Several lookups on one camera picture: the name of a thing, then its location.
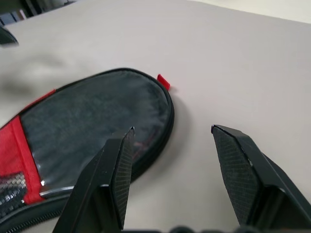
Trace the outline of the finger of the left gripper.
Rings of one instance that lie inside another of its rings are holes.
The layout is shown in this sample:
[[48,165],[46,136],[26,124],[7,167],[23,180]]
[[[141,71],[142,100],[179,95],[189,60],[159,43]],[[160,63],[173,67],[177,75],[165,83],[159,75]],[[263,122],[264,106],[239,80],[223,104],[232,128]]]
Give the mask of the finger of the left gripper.
[[4,27],[0,27],[0,45],[18,45],[17,39]]

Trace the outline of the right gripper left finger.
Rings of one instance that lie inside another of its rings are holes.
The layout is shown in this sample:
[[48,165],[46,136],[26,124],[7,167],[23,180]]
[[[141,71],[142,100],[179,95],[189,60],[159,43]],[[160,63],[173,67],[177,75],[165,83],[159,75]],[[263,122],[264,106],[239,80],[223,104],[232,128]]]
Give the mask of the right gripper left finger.
[[135,130],[115,133],[81,172],[55,233],[120,233],[132,174]]

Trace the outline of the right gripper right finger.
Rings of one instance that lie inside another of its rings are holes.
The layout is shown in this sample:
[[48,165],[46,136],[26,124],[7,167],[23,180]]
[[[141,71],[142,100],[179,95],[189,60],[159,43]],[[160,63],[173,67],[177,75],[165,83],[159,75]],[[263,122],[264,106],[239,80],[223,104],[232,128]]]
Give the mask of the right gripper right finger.
[[238,223],[261,232],[311,231],[311,205],[288,175],[243,132],[211,127]]

